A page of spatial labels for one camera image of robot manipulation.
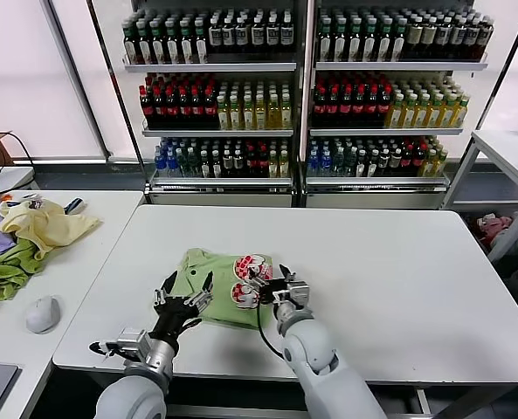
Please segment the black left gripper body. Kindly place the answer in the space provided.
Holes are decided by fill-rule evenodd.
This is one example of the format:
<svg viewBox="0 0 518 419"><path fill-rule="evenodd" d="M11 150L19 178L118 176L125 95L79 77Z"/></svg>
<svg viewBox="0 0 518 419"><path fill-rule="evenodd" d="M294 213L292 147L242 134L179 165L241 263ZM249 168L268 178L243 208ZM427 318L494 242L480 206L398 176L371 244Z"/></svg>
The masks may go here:
<svg viewBox="0 0 518 419"><path fill-rule="evenodd" d="M202 322L198 309L188 300L188 297L166 297L163 302L154 303L158 320L151 331L152 339L177 340L181 333Z"/></svg>

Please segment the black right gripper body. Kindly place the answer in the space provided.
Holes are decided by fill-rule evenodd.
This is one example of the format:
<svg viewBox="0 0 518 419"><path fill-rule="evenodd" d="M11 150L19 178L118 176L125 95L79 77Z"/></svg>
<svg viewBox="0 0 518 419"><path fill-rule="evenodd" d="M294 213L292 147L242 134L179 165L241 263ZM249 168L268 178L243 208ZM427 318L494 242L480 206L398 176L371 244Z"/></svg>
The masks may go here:
<svg viewBox="0 0 518 419"><path fill-rule="evenodd" d="M259 288L259 303L261 305L279 304L290 297L288 283L271 282Z"/></svg>

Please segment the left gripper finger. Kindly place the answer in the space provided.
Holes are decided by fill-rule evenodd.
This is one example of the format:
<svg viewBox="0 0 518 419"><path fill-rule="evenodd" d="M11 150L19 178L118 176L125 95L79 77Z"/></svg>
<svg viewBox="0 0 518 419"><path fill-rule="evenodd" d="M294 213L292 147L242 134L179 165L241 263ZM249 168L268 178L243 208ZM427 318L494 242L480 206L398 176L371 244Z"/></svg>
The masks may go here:
<svg viewBox="0 0 518 419"><path fill-rule="evenodd" d="M194 307L197 311L204 311L213 299L213 272L210 271L199 292L193 293L186 300L186 305Z"/></svg>
<svg viewBox="0 0 518 419"><path fill-rule="evenodd" d="M162 283L159 289L155 289L155 306L164 305L176 282L177 271L171 273Z"/></svg>

